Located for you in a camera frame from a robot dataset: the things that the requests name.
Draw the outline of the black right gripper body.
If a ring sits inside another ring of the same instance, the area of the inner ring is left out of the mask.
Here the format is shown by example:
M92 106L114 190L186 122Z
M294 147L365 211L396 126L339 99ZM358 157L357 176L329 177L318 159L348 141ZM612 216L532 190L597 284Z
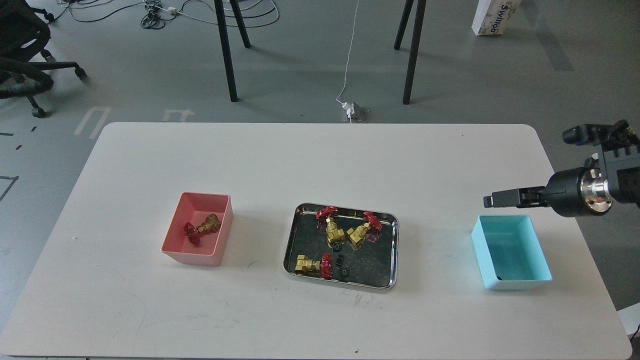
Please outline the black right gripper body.
M563 217L602 216L613 205L598 169L578 167L554 173L546 186L524 187L521 208L551 207Z

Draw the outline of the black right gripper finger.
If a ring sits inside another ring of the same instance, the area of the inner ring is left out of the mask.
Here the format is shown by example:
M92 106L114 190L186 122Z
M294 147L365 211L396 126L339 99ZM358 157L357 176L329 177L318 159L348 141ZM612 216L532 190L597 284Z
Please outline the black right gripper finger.
M524 205L521 189L497 191L483 197L484 208L520 208Z

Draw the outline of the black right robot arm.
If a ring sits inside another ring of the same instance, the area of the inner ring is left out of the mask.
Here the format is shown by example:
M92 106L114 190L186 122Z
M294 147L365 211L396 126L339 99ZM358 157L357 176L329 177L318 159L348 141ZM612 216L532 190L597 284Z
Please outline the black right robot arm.
M581 167L554 173L546 186L519 187L485 196L485 208L551 207L571 218L607 214L613 203L640 202L640 141L630 123L581 124L562 133L564 143L599 146Z

